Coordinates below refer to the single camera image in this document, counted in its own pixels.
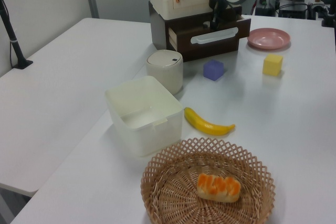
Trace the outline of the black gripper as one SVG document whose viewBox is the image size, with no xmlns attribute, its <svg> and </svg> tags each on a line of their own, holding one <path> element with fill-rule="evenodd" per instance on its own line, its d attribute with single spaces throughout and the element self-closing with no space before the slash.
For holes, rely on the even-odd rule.
<svg viewBox="0 0 336 224">
<path fill-rule="evenodd" d="M 212 20 L 210 28 L 218 30 L 219 21 L 223 17 L 223 13 L 227 8 L 227 3 L 224 0 L 209 0 L 209 7 L 212 9 Z"/>
</svg>

